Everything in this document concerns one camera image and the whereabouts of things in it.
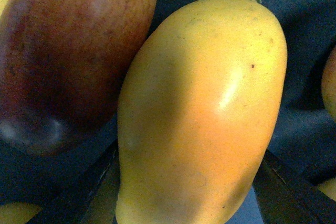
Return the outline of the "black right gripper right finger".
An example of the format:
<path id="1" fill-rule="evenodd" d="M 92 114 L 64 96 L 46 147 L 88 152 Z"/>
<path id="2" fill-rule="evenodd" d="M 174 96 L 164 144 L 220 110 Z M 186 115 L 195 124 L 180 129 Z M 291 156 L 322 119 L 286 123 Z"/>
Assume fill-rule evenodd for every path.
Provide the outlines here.
<path id="1" fill-rule="evenodd" d="M 269 150 L 253 188 L 263 223 L 335 223 L 335 201 Z"/>

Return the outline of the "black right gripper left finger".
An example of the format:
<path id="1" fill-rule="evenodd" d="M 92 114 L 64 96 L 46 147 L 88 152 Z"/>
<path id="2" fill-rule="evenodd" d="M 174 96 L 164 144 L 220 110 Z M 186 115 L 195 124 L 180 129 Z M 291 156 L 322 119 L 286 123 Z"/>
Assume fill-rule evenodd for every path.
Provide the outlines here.
<path id="1" fill-rule="evenodd" d="M 117 141 L 114 141 L 93 165 L 34 217 L 34 223 L 80 223 L 116 155 Z"/>

